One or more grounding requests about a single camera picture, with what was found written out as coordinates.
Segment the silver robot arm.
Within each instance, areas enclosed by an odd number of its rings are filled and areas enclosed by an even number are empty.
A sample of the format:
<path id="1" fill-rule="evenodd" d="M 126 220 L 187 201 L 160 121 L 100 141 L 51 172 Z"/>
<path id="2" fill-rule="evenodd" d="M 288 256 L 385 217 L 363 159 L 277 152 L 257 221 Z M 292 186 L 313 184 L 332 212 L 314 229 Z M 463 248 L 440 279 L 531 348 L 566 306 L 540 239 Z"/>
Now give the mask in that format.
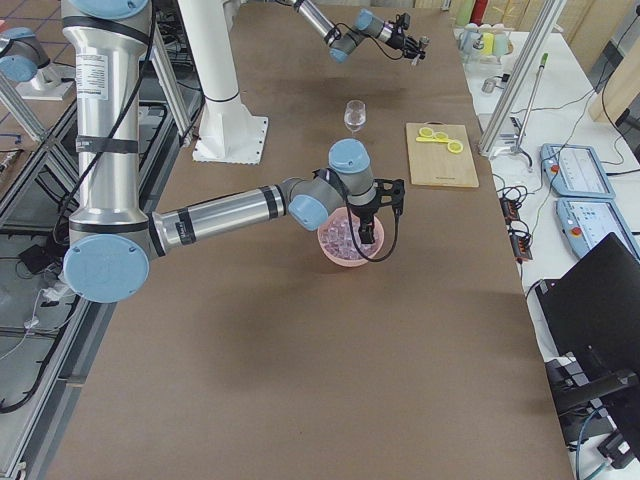
<path id="1" fill-rule="evenodd" d="M 240 98 L 229 30 L 228 1 L 178 1 L 199 75 L 204 112 L 194 160 L 258 164 L 268 118 L 253 116 Z M 313 1 L 282 1 L 322 37 L 336 62 L 365 39 L 380 41 L 417 63 L 428 39 L 407 35 L 410 15 L 383 20 L 362 9 L 342 33 Z M 209 200 L 164 214 L 139 206 L 139 60 L 162 40 L 152 1 L 61 1 L 63 34 L 76 52 L 79 208 L 70 215 L 66 283 L 79 296 L 113 303 L 136 293 L 152 255 L 204 238 L 289 214 L 315 231 L 342 206 L 360 219 L 363 244 L 374 243 L 375 214 L 402 211 L 403 182 L 376 179 L 364 145 L 344 139 L 329 150 L 329 166 L 312 180 L 293 178 L 273 186 Z"/>
<path id="2" fill-rule="evenodd" d="M 410 15 L 402 13 L 394 20 L 383 20 L 368 9 L 361 9 L 352 26 L 331 21 L 313 1 L 286 1 L 323 38 L 331 58 L 337 63 L 345 62 L 366 39 L 376 45 L 384 44 L 399 55 L 393 57 L 382 51 L 389 59 L 408 59 L 417 65 L 426 57 L 430 39 L 422 36 L 415 39 L 408 34 Z"/>

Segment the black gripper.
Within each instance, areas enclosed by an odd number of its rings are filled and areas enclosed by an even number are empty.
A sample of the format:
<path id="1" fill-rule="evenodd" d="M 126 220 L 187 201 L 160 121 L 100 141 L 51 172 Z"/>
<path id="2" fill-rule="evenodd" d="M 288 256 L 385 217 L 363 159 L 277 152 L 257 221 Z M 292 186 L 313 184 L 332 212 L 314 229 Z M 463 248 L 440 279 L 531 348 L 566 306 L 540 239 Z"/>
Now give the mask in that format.
<path id="1" fill-rule="evenodd" d="M 365 204 L 356 205 L 351 201 L 348 202 L 349 210 L 360 219 L 358 235 L 362 245 L 375 243 L 374 216 L 381 208 L 391 207 L 396 218 L 403 214 L 404 209 L 405 182 L 403 179 L 375 179 L 372 191 L 373 198 Z"/>
<path id="2" fill-rule="evenodd" d="M 409 37 L 408 49 L 406 31 L 409 29 L 411 17 L 409 13 L 398 14 L 391 22 L 390 47 L 405 53 L 405 58 L 409 60 L 422 60 L 425 48 L 425 37 Z"/>

